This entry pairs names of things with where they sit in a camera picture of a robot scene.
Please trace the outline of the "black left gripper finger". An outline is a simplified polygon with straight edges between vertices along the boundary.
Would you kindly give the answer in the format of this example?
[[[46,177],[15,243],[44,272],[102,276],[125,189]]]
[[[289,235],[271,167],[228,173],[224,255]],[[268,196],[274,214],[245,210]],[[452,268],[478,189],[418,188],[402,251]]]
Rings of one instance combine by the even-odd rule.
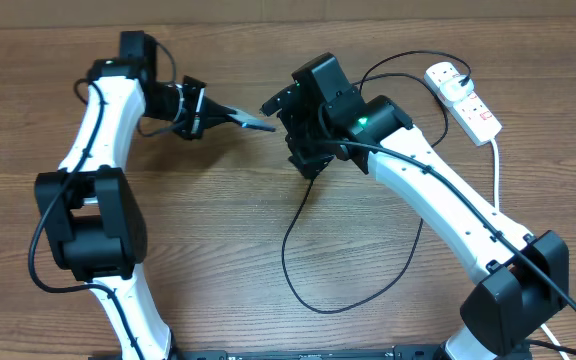
[[[220,105],[208,97],[204,98],[203,105],[204,113],[208,119],[225,119],[227,116],[237,113],[233,108]]]
[[[233,119],[228,115],[213,115],[213,116],[205,116],[200,119],[199,123],[199,134],[203,135],[204,132],[208,129],[216,127],[218,125],[232,122]]]

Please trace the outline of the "smartphone with teal screen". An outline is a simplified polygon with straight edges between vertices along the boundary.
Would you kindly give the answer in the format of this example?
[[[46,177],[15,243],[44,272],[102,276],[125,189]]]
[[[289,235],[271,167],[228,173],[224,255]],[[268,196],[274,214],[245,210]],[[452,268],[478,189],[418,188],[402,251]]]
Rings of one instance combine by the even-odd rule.
[[[276,128],[274,126],[237,108],[233,108],[233,113],[228,114],[228,117],[231,119],[232,122],[238,124],[242,128],[266,131],[266,132],[276,131]]]

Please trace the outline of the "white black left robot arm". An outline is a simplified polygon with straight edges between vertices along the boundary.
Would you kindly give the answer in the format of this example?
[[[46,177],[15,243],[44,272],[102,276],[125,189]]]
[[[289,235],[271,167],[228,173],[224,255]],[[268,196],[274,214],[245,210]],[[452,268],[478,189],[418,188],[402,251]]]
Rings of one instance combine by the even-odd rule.
[[[67,292],[89,291],[100,302],[119,339],[121,359],[182,356],[146,281],[146,223],[124,173],[140,120],[162,120],[165,132],[185,140],[228,122],[270,128],[206,97],[206,85],[197,79],[158,80],[161,47],[143,31],[124,31],[118,56],[93,63],[82,80],[88,96],[74,144],[57,171],[39,174],[34,185],[41,218],[28,252],[31,279],[45,292],[61,291],[36,271],[37,245],[45,235],[57,266],[77,281]]]

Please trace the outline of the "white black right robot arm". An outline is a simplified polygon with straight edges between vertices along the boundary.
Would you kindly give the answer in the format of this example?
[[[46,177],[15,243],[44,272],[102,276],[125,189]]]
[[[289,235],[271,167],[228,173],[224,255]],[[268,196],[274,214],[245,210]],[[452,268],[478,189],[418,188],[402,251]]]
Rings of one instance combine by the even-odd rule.
[[[262,105],[286,129],[290,161],[306,179],[333,159],[352,161],[404,199],[452,250],[474,288],[462,328],[438,359],[527,359],[533,333],[568,303],[569,250],[488,203],[435,152],[393,100],[366,100],[337,58],[322,54]]]

